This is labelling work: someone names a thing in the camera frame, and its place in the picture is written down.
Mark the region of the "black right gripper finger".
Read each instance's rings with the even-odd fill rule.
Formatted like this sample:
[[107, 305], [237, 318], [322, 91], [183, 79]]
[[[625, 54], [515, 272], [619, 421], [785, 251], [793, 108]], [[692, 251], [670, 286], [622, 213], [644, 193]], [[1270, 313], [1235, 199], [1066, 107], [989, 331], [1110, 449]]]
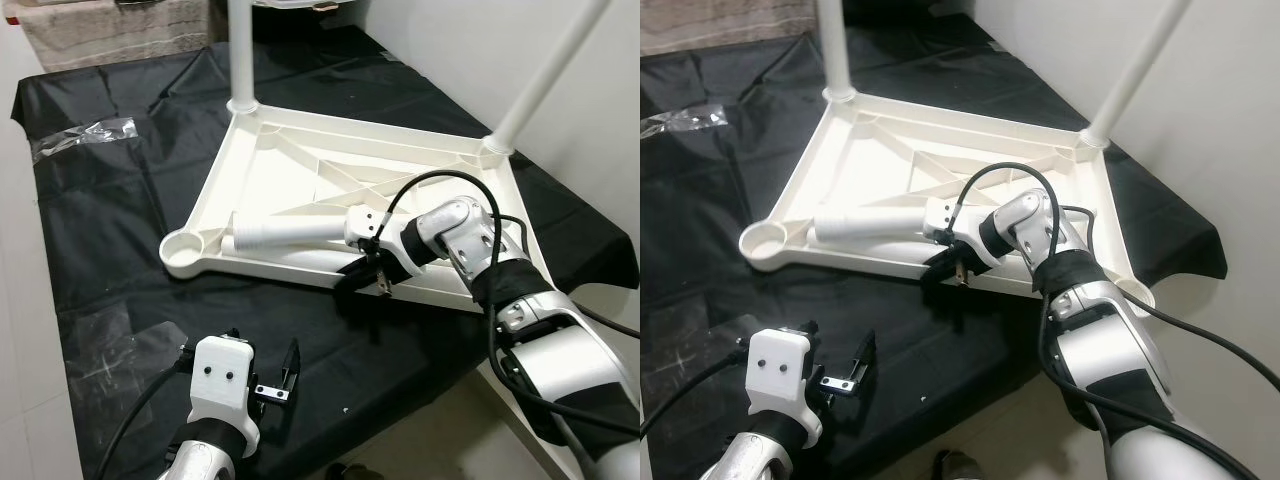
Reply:
[[920, 282], [925, 284], [942, 283], [961, 275], [961, 253], [959, 250], [943, 250], [924, 261], [925, 270]]
[[367, 256], [339, 268], [340, 279], [333, 285], [334, 292], [356, 292], [378, 283], [378, 262]]

